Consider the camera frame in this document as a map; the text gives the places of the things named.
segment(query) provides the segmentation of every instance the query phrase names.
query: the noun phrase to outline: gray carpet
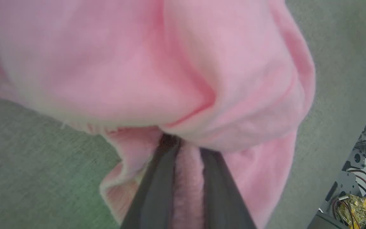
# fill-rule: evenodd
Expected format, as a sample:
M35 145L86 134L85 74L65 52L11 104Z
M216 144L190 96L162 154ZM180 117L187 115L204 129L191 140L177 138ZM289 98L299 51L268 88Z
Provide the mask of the gray carpet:
M269 229L309 225L366 123L366 1L288 5L317 66L317 97ZM98 194L116 153L60 126L0 101L0 229L116 228Z
M118 162L93 137L0 101L0 229L115 228L98 186Z

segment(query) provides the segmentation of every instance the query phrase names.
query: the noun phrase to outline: gold foil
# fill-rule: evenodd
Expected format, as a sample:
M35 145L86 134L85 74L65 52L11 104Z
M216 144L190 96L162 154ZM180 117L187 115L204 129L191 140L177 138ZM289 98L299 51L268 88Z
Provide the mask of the gold foil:
M358 229L355 219L357 219L360 227L363 228L366 224L366 198L360 198L351 194L348 194L348 197L348 199L343 201L347 203L347 205L351 208L351 212L353 213L355 218L353 218L353 220L351 221L350 211L346 208L344 204L341 204L338 207L340 215L342 219L348 223L351 229Z

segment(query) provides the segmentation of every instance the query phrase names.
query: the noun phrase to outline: black wire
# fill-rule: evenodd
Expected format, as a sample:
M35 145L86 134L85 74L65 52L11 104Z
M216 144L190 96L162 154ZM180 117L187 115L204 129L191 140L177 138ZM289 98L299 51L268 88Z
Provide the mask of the black wire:
M362 188L362 190L366 193L366 189L362 185L358 184L358 186L360 186L360 188Z
M360 172L360 173L365 174L365 176L366 176L366 172L365 171L362 171L362 170L349 170L347 172Z

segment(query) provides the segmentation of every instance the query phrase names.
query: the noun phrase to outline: pink towel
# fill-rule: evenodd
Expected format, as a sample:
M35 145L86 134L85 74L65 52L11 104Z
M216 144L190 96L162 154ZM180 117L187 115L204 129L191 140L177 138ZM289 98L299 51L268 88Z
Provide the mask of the pink towel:
M185 139L174 228L202 225L198 147L224 154L264 228L314 81L283 0L0 0L0 98L117 149L100 186L117 220L167 132Z

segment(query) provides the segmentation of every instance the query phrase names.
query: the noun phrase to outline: pink fabric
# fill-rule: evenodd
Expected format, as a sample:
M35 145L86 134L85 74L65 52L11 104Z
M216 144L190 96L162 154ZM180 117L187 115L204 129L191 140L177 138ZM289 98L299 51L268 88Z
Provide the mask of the pink fabric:
M0 98L117 148L100 186L117 220L164 131L185 139L174 228L203 222L199 146L224 153L263 228L314 81L283 0L0 0Z

